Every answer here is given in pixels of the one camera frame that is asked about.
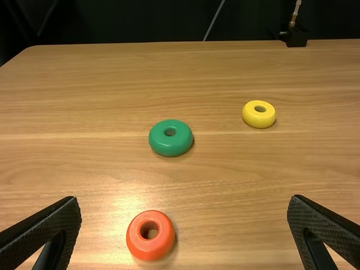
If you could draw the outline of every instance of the wooden table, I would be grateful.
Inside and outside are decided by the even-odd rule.
[[[268,129],[241,119],[256,99],[277,110]],[[70,270],[303,269],[293,194],[360,223],[359,108],[360,40],[28,48],[0,68],[0,230],[75,195]],[[174,158],[147,138],[170,118],[196,141]],[[125,243],[148,209],[177,230],[155,263]]]

